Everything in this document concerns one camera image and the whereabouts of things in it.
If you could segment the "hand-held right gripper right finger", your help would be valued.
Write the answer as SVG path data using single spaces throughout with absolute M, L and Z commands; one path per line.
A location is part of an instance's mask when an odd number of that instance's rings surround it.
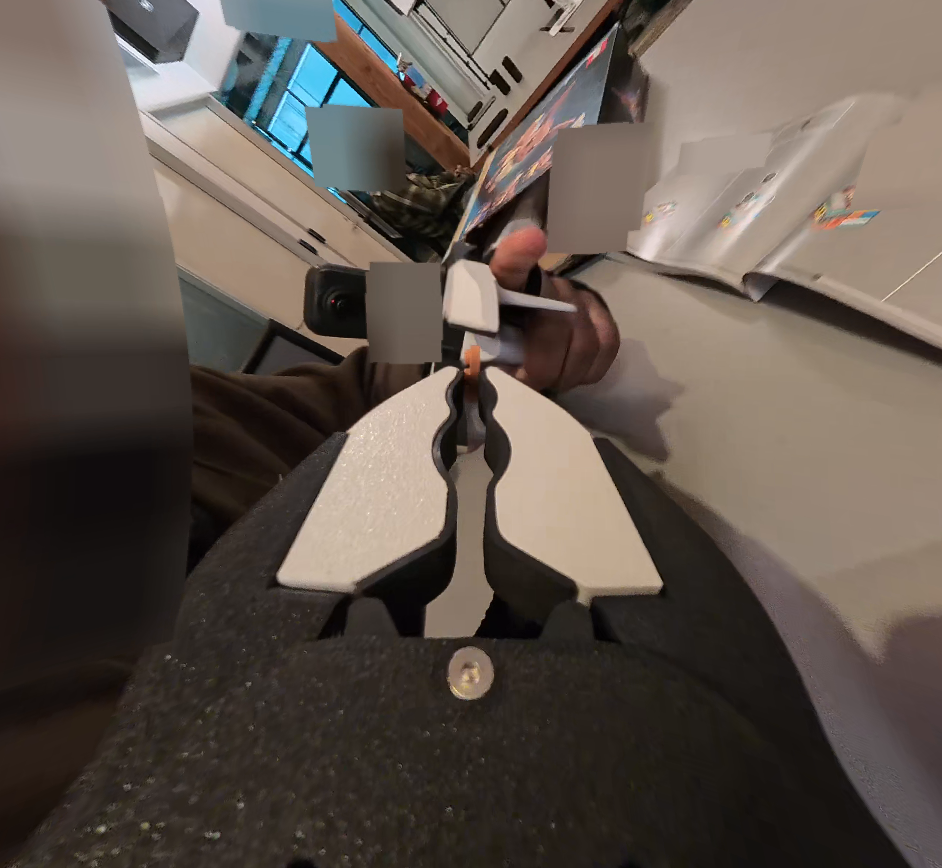
M 602 616 L 655 604 L 664 581 L 600 442 L 498 368 L 480 375 L 487 487 L 482 563 L 491 638 L 535 639 L 563 608 Z

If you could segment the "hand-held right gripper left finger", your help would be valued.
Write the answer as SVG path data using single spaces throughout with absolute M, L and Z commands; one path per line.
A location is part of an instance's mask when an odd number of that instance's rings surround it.
M 425 632 L 457 554 L 450 468 L 464 374 L 446 366 L 351 427 L 276 573 L 284 588 L 383 603 L 397 630 Z

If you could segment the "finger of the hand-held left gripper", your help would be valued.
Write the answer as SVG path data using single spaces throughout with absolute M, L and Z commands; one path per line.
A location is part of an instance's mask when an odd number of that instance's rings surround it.
M 547 297 L 512 291 L 497 283 L 490 266 L 461 260 L 445 274 L 443 321 L 447 325 L 483 335 L 497 335 L 502 309 L 523 309 L 575 314 L 575 305 Z
M 519 367 L 524 364 L 524 332 L 501 329 L 495 334 L 475 332 L 475 368 Z

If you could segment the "person's left forearm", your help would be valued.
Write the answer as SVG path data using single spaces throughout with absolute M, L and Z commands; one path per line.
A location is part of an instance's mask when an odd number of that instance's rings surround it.
M 334 434 L 421 380 L 427 365 L 376 363 L 367 347 L 336 366 L 277 374 L 190 365 L 191 517 L 186 572 L 275 485 Z

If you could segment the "grey desk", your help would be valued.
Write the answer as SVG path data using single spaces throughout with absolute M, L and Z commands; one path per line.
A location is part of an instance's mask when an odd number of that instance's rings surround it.
M 693 0 L 642 55 L 684 144 L 940 84 L 940 0 Z M 911 866 L 940 866 L 940 356 L 805 290 L 754 304 L 628 257 L 582 278 L 623 364 L 602 417 L 769 609 Z

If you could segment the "person's left hand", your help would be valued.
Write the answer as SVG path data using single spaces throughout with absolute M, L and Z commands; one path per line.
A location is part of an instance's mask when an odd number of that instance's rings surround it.
M 502 289 L 575 308 L 575 312 L 526 310 L 523 362 L 518 368 L 505 367 L 536 391 L 561 393 L 600 382 L 618 354 L 621 339 L 599 295 L 541 268 L 547 251 L 543 229 L 529 220 L 516 220 L 492 244 L 489 266 Z

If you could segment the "dark toy set box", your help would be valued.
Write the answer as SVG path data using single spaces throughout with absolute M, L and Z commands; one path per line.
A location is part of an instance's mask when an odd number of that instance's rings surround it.
M 654 184 L 649 76 L 617 24 L 489 155 L 455 243 L 529 219 L 548 253 L 623 252 Z

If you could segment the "open grey instruction booklet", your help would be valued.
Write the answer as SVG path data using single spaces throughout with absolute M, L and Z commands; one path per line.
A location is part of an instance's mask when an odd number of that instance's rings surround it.
M 627 252 L 753 301 L 810 289 L 940 348 L 940 90 L 683 144 Z

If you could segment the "black box speaker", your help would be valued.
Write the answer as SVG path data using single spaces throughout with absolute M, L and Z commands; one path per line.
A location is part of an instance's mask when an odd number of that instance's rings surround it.
M 105 0 L 115 33 L 154 64 L 182 61 L 199 18 L 187 0 Z

